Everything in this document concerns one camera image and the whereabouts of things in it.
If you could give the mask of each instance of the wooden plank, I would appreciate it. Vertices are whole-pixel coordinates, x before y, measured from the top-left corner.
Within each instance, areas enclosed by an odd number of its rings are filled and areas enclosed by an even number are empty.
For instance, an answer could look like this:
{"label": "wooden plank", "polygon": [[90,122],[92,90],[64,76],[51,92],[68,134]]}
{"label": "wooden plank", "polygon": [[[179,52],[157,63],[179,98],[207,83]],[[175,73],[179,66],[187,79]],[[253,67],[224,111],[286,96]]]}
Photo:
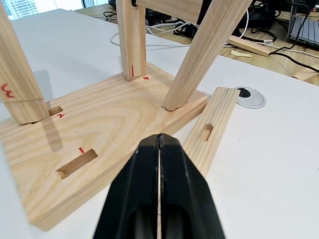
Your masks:
{"label": "wooden plank", "polygon": [[[207,97],[196,91],[182,108],[168,112],[161,103],[173,76],[148,65],[131,82],[123,75],[55,99],[63,112],[19,126],[0,123],[0,140],[31,224],[49,230],[106,187],[142,138],[173,134],[199,115]],[[93,148],[97,158],[61,179],[58,168]]]}
{"label": "wooden plank", "polygon": [[0,21],[0,97],[20,124],[45,119],[48,109],[2,2]]}
{"label": "wooden plank", "polygon": [[266,47],[241,39],[237,36],[230,36],[227,43],[262,56],[269,56],[270,53],[270,50]]}
{"label": "wooden plank", "polygon": [[182,107],[196,90],[251,0],[214,0],[169,89],[162,107]]}
{"label": "wooden plank", "polygon": [[183,146],[203,176],[207,175],[239,93],[217,87]]}
{"label": "wooden plank", "polygon": [[125,80],[146,74],[145,7],[117,0],[121,61]]}
{"label": "wooden plank", "polygon": [[[313,66],[315,69],[319,69],[319,64],[317,65],[314,65]],[[298,79],[298,80],[301,80],[301,81],[305,81],[305,80],[308,80],[310,79],[311,77],[314,77],[316,75],[319,75],[318,72],[315,72],[311,69],[308,69],[308,68],[304,68],[303,70],[295,73],[292,77]]]}
{"label": "wooden plank", "polygon": [[141,5],[171,16],[197,23],[202,0],[137,0]]}

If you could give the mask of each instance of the white table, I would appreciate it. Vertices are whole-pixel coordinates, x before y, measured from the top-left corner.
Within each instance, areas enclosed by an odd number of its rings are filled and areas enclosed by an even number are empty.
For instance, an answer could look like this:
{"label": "white table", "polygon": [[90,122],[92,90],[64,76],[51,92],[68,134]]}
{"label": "white table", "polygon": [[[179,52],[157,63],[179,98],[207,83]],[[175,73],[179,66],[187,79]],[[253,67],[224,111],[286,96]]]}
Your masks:
{"label": "white table", "polygon": [[[55,10],[13,22],[45,100],[121,72],[117,26]],[[147,36],[149,44],[173,44]],[[148,61],[175,75],[187,48],[148,48]],[[228,239],[319,238],[319,88],[235,60],[218,57],[198,89],[247,86],[264,108],[235,106],[207,182]],[[0,120],[9,117],[0,105]],[[195,121],[175,137],[183,143]],[[108,188],[48,232],[26,220],[0,148],[0,238],[89,239]]]}

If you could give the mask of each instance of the mortise slot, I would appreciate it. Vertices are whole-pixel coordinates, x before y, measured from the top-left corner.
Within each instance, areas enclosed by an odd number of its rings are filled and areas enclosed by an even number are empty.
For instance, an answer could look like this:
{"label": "mortise slot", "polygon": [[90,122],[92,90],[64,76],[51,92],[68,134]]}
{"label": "mortise slot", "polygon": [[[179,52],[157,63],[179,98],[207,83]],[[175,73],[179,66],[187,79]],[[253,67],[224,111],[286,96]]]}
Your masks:
{"label": "mortise slot", "polygon": [[200,139],[205,141],[205,142],[208,141],[208,138],[209,138],[211,132],[213,131],[213,129],[214,129],[214,126],[212,124],[210,124],[210,123],[206,124],[203,132],[201,133]]}
{"label": "mortise slot", "polygon": [[90,149],[85,153],[81,154],[79,157],[73,159],[62,167],[58,168],[56,172],[61,176],[62,179],[68,177],[71,173],[75,172],[88,162],[95,159],[98,155],[94,151],[94,149]]}
{"label": "mortise slot", "polygon": [[60,113],[62,111],[63,111],[63,109],[60,106],[57,106],[57,107],[49,109],[49,115],[53,116],[53,115]]}

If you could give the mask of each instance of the stool leg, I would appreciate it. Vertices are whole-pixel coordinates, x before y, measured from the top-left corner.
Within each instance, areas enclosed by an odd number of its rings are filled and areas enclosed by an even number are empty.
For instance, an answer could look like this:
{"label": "stool leg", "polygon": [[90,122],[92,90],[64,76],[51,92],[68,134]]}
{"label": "stool leg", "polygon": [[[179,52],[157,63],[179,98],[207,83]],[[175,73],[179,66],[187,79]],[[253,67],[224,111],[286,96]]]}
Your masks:
{"label": "stool leg", "polygon": [[125,80],[146,74],[145,7],[117,0],[121,61]]}
{"label": "stool leg", "polygon": [[49,117],[41,90],[0,1],[0,97],[20,124]]}
{"label": "stool leg", "polygon": [[164,99],[164,109],[174,111],[189,100],[250,3],[251,0],[212,1]]}

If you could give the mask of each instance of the wooden board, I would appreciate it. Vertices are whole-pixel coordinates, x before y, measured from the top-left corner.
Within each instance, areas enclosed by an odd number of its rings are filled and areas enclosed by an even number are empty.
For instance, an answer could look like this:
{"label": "wooden board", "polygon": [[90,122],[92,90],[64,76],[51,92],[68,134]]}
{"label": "wooden board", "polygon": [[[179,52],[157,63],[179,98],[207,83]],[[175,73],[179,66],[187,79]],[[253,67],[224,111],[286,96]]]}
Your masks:
{"label": "wooden board", "polygon": [[270,54],[270,50],[268,50],[266,47],[253,43],[251,41],[241,39],[237,36],[230,36],[227,40],[227,43],[261,56],[269,56]]}
{"label": "wooden board", "polygon": [[207,175],[239,93],[217,87],[183,146],[203,176]]}
{"label": "wooden board", "polygon": [[[314,65],[312,67],[314,67],[315,69],[319,69],[319,64]],[[304,68],[303,70],[293,74],[292,77],[294,77],[294,78],[296,78],[298,80],[301,80],[301,81],[306,81],[306,80],[308,80],[311,77],[314,77],[316,75],[319,75],[319,73],[315,72],[315,71],[313,71],[311,69]]]}
{"label": "wooden board", "polygon": [[167,15],[175,16],[197,23],[199,12],[201,10],[202,0],[137,0],[137,5],[141,5]]}
{"label": "wooden board", "polygon": [[[49,230],[106,187],[142,138],[173,134],[202,112],[196,91],[182,108],[161,108],[173,77],[152,64],[127,82],[119,74],[48,103],[63,111],[35,124],[0,124],[6,158],[29,222]],[[57,169],[93,149],[98,155],[68,177]]]}

